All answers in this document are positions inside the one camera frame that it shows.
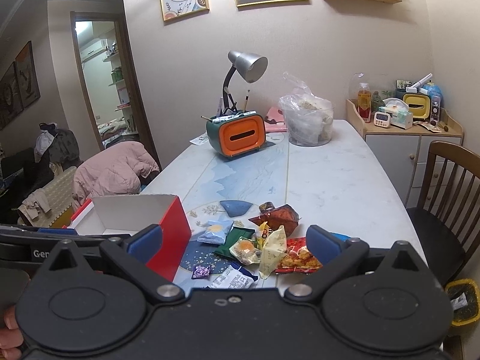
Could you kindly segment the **person's left hand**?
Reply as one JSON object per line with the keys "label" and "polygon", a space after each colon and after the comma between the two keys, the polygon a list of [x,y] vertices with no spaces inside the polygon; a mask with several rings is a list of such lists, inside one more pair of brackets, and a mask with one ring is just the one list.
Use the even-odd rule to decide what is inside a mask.
{"label": "person's left hand", "polygon": [[1,355],[6,360],[18,360],[22,355],[20,350],[24,343],[24,337],[19,329],[14,306],[7,309],[3,314],[5,327],[0,331]]}

